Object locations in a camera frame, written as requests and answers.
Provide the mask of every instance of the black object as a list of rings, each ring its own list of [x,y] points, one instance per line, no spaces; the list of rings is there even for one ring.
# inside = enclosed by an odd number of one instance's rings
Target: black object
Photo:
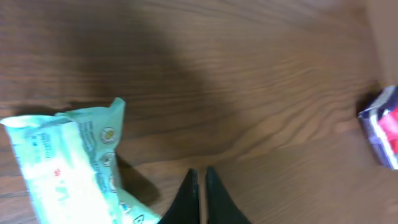
[[[198,173],[189,169],[173,203],[158,224],[199,224],[198,190]],[[250,224],[212,167],[207,168],[206,191],[209,224]]]

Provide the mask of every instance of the plastic packaging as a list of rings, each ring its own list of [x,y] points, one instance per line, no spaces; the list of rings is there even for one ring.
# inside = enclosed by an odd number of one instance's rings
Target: plastic packaging
[[[398,169],[398,87],[383,89],[359,119],[382,165]]]
[[[55,116],[3,119],[38,219],[153,224],[160,217],[121,188],[115,148],[124,101]]]

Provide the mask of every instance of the wooden surface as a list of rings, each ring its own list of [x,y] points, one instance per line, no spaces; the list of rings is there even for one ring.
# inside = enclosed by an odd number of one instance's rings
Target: wooden surface
[[[359,0],[3,0],[0,116],[122,97],[121,173],[160,214],[214,165],[253,223],[396,223],[356,119],[374,52]],[[0,144],[0,223],[37,223]]]
[[[382,67],[384,85],[398,84],[398,32],[391,29],[396,21],[398,2],[394,0],[368,0],[367,12],[374,33]]]

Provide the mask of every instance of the wood grain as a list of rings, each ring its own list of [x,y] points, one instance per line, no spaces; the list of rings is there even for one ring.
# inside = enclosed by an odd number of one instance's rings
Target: wood grain
[[[122,97],[121,173],[159,213],[215,165],[254,223],[394,223],[356,119],[380,74],[363,2],[5,0],[0,116]],[[0,223],[37,223],[4,131],[0,154]]]

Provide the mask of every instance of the red label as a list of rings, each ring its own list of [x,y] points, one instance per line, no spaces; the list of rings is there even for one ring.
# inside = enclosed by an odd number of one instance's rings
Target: red label
[[[60,169],[56,169],[54,171],[54,176],[58,177],[59,175],[61,175],[61,170]]]
[[[392,150],[398,154],[398,109],[385,114],[380,119],[379,125],[385,132]]]

